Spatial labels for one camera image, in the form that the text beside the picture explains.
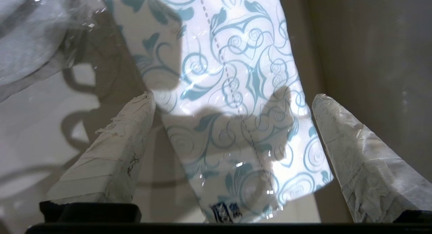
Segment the blue swirl pattern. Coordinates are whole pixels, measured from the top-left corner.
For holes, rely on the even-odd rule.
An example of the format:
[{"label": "blue swirl pattern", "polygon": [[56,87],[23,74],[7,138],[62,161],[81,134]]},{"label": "blue swirl pattern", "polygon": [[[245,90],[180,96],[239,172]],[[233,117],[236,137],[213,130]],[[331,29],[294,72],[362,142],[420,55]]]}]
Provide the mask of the blue swirl pattern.
[{"label": "blue swirl pattern", "polygon": [[210,222],[255,222],[333,180],[279,0],[105,0]]}]

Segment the printed logo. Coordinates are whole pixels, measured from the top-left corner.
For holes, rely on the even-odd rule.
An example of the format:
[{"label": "printed logo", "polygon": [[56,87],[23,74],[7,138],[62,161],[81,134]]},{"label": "printed logo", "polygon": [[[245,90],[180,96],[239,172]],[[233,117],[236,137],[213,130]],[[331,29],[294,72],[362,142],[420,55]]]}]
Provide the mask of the printed logo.
[{"label": "printed logo", "polygon": [[224,202],[219,202],[211,205],[210,208],[213,211],[216,222],[219,223],[233,223],[233,218],[243,217],[237,203],[230,203],[227,207]]}]

